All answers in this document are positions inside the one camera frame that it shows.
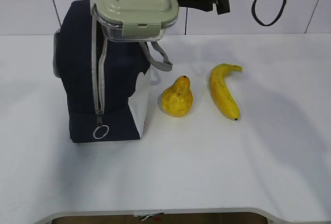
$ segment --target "navy blue bag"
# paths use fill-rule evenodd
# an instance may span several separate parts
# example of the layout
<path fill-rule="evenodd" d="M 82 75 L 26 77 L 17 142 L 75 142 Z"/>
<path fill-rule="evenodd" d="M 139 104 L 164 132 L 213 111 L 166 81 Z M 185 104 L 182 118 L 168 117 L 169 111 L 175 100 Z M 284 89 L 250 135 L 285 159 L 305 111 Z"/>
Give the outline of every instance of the navy blue bag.
<path fill-rule="evenodd" d="M 107 40 L 89 0 L 72 3 L 55 34 L 54 71 L 67 93 L 73 142 L 141 138 L 151 84 L 147 52 L 144 43 Z"/>

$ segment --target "bag handle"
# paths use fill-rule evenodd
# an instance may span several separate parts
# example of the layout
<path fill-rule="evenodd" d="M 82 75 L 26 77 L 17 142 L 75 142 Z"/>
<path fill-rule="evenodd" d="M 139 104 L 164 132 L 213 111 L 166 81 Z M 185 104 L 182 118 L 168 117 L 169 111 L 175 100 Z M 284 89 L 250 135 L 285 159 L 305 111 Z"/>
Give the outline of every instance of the bag handle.
<path fill-rule="evenodd" d="M 147 60 L 150 62 L 151 65 L 153 65 L 155 68 L 157 68 L 159 70 L 171 71 L 172 63 L 169 61 L 168 55 L 166 54 L 164 49 L 162 49 L 162 47 L 156 41 L 151 42 L 151 44 L 152 44 L 152 47 L 154 48 L 154 50 L 159 52 L 162 55 L 163 62 L 156 61 L 150 54 L 150 52 L 147 48 L 147 44 L 144 42 L 139 42 L 139 45 L 140 45 L 145 57 L 147 58 Z"/>

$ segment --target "green lid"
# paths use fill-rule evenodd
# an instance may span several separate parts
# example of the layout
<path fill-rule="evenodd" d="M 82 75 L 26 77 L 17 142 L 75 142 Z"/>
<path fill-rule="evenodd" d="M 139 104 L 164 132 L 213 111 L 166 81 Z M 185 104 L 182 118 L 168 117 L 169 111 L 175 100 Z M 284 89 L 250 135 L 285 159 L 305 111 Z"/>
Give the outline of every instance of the green lid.
<path fill-rule="evenodd" d="M 154 37 L 178 17 L 177 0 L 91 0 L 106 22 L 122 26 L 123 36 Z"/>

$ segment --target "white wall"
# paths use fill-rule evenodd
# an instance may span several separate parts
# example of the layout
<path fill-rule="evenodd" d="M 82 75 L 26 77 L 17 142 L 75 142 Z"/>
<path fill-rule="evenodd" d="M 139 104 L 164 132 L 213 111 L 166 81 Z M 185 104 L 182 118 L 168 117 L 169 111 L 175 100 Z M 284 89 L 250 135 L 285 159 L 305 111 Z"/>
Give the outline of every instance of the white wall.
<path fill-rule="evenodd" d="M 331 0 L 319 0 L 308 33 L 331 33 Z"/>
<path fill-rule="evenodd" d="M 51 34 L 59 27 L 52 0 L 0 0 L 0 35 Z"/>
<path fill-rule="evenodd" d="M 72 1 L 55 0 L 61 21 Z M 270 21 L 281 1 L 260 0 L 258 15 L 263 21 Z M 186 8 L 182 8 L 177 24 L 168 34 L 184 34 L 185 29 L 187 34 L 304 33 L 310 19 L 309 33 L 331 33 L 331 0 L 319 0 L 317 7 L 318 0 L 288 0 L 283 17 L 272 27 L 261 27 L 253 20 L 252 2 L 230 0 L 231 13 L 221 16 L 189 9 L 187 25 Z M 52 0 L 0 0 L 0 9 L 0 35 L 53 34 L 59 27 Z"/>
<path fill-rule="evenodd" d="M 271 27 L 262 27 L 251 15 L 253 1 L 230 0 L 231 12 L 221 16 L 215 11 L 189 9 L 187 34 L 304 33 L 317 3 L 317 0 L 288 0 L 281 19 Z M 265 23 L 271 22 L 281 4 L 282 0 L 259 0 L 258 17 Z"/>

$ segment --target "food container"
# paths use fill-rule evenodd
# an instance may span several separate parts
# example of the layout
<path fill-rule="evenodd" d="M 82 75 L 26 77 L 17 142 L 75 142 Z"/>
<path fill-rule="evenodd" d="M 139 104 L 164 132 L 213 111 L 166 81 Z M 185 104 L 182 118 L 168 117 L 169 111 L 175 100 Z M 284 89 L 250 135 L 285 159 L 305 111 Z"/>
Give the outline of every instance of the food container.
<path fill-rule="evenodd" d="M 157 41 L 175 24 L 177 0 L 91 0 L 103 33 L 116 42 Z"/>

